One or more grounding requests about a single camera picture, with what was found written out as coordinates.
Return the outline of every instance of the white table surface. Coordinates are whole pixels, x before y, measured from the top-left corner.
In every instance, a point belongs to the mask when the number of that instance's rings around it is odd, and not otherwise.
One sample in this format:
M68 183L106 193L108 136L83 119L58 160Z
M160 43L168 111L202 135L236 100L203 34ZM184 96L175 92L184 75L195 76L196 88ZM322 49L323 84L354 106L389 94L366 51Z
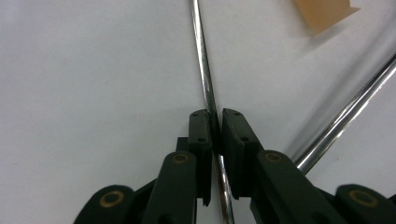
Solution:
M396 50L394 0L311 37L291 0L202 0L218 110L293 157ZM0 2L0 223L72 223L99 189L156 178L204 108L190 1ZM308 174L396 193L396 78ZM216 188L197 223L220 223ZM249 200L236 223L255 223Z

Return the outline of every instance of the round hole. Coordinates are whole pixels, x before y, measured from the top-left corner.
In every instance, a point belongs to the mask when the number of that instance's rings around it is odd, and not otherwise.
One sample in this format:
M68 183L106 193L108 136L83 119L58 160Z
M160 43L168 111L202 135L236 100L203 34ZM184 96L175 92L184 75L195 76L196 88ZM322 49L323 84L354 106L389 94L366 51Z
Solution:
M328 224L328 223L330 223L329 219L325 215L323 215L323 214L321 214L319 212L313 213L311 215L311 218L312 218L312 220L314 220L314 222L319 223L319 224Z
M279 162L282 161L282 157L274 152L268 152L265 153L265 159L267 159L270 162Z
M119 190L113 190L102 196L99 204L104 208L113 207L122 202L124 194Z
M349 192L349 198L356 203L359 203L366 207L376 207L378 205L378 199L366 191L353 189Z
M186 154L176 154L173 157L173 162L174 163L184 163L189 159L189 157Z

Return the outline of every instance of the cardboard piece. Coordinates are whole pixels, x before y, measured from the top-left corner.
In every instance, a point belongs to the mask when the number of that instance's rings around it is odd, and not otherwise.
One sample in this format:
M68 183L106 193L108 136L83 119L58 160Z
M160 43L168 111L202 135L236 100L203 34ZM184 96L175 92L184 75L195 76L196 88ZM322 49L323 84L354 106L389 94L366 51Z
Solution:
M296 3L314 35L359 10L351 7L349 0L296 0Z

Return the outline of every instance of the shiny metal bar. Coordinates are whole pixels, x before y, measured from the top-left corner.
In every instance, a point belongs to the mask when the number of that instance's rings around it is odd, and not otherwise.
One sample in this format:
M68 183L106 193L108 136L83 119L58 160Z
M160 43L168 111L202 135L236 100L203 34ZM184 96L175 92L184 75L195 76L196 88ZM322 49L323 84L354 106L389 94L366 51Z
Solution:
M219 141L219 118L215 103L215 94L213 92L212 80L210 77L209 63L207 61L204 31L201 24L201 15L198 0L191 0L192 21L194 24L195 40L198 50L198 61L201 70L202 87L204 90L205 107L209 114L210 129L213 134L214 141ZM215 147L219 147L220 143L215 143ZM225 172L224 160L217 150L213 152L216 177L218 180L219 197L221 204L221 212L223 223L234 224L233 207L231 203L231 190L228 178Z
M396 53L387 63L361 88L346 107L334 118L326 129L296 160L295 164L306 175L309 170L329 150L332 143L337 140L349 124L368 105L370 100L382 86L396 73Z

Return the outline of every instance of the chrome rod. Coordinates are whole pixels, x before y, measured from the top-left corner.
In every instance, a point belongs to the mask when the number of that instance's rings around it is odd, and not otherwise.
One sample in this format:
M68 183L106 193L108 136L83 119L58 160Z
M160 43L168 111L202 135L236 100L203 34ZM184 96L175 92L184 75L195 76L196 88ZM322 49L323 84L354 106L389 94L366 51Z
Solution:
M209 114L210 130L214 136L215 147L219 146L220 130L219 118L215 103L215 94L213 92L212 80L210 77L209 63L207 61L204 31L201 24L201 15L199 11L198 0L191 0L192 21L194 24L195 41L198 50L198 61L201 70L202 87L204 90L205 107ZM221 204L221 212L223 216L223 223L234 224L233 221L233 207L231 203L231 190L225 173L224 160L218 153L218 148L213 151L215 172L218 180L219 197Z
M332 143L337 140L349 124L368 105L370 100L382 86L396 73L396 54L361 88L353 99L332 120L326 129L296 160L295 164L306 175L309 170L329 150Z

